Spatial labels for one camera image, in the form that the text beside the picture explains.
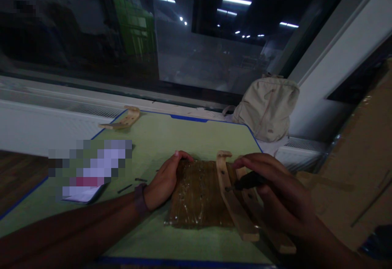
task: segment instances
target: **wooden floor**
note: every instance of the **wooden floor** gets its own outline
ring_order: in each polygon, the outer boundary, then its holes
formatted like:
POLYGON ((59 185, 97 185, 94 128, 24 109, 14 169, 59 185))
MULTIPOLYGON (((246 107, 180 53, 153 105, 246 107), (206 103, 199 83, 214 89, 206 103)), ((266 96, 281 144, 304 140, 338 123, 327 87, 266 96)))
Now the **wooden floor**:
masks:
POLYGON ((47 157, 0 150, 0 215, 47 175, 47 157))

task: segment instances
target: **white radiator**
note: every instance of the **white radiator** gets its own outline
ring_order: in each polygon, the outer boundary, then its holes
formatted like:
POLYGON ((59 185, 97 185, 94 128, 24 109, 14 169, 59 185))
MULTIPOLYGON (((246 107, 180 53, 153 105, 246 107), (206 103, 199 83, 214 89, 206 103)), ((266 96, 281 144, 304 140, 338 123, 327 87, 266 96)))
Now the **white radiator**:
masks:
MULTIPOLYGON (((73 149, 76 140, 91 139, 123 109, 0 89, 0 149, 48 156, 49 149, 73 149)), ((275 157, 291 172, 312 171, 327 146, 289 138, 275 157)))
POLYGON ((290 137, 289 142, 278 149, 275 157, 291 173, 312 172, 326 151, 325 143, 290 137))

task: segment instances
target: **person's left hand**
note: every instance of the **person's left hand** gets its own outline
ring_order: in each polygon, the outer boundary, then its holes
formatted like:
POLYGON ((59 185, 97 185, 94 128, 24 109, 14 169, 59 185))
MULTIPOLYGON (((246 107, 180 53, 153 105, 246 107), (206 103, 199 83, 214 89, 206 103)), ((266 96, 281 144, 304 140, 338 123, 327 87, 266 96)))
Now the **person's left hand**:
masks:
POLYGON ((193 161, 188 153, 176 150, 174 155, 163 163, 154 179, 144 189, 144 200, 150 211, 158 208, 172 195, 177 182, 178 163, 182 158, 193 161))

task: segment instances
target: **wristband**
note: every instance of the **wristband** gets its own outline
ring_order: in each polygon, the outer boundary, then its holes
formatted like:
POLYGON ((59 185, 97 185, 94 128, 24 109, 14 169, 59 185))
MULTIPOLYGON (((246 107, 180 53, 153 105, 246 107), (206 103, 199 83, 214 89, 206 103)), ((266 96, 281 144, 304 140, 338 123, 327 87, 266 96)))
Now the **wristband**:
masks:
POLYGON ((141 183, 135 188, 135 207, 140 218, 144 218, 150 214, 150 210, 147 208, 143 194, 143 190, 146 186, 146 183, 141 183))

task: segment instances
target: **blue table edge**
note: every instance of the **blue table edge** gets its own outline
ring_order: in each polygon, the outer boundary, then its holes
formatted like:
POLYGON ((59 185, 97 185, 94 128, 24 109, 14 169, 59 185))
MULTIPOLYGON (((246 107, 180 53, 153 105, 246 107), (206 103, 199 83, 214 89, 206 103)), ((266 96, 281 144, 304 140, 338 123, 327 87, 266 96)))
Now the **blue table edge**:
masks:
MULTIPOLYGON (((113 123, 118 117, 120 117, 124 112, 120 113, 116 118, 112 120, 113 123)), ((141 112, 150 112, 154 114, 166 114, 166 113, 159 113, 159 112, 151 112, 151 111, 143 111, 141 112)), ((186 117, 186 116, 179 116, 174 114, 166 114, 171 116, 173 119, 179 120, 187 120, 187 121, 194 121, 194 122, 201 122, 206 123, 208 121, 214 122, 221 122, 221 123, 228 123, 228 124, 236 124, 236 125, 243 125, 246 126, 252 135, 256 145, 260 149, 261 152, 263 150, 257 143, 256 138, 254 137, 252 131, 250 130, 248 125, 245 124, 237 124, 231 123, 227 121, 217 121, 217 120, 210 120, 210 119, 201 119, 201 118, 194 118, 194 117, 186 117)), ((91 140, 96 138, 103 130, 94 135, 91 140)), ((11 206, 7 211, 5 211, 0 216, 0 221, 7 216, 14 208, 16 208, 26 197, 32 194, 38 187, 40 187, 49 177, 46 176, 40 183, 38 183, 35 187, 33 187, 28 193, 26 193, 20 200, 18 200, 13 206, 11 206)), ((133 265, 144 265, 144 266, 183 266, 183 267, 209 267, 209 268, 246 268, 246 269, 258 269, 258 268, 283 268, 282 266, 272 265, 272 264, 254 264, 254 263, 236 263, 236 262, 217 262, 217 261, 197 261, 197 260, 171 260, 171 259, 144 259, 144 258, 125 258, 125 257, 99 257, 97 259, 100 263, 110 263, 110 264, 133 264, 133 265)))

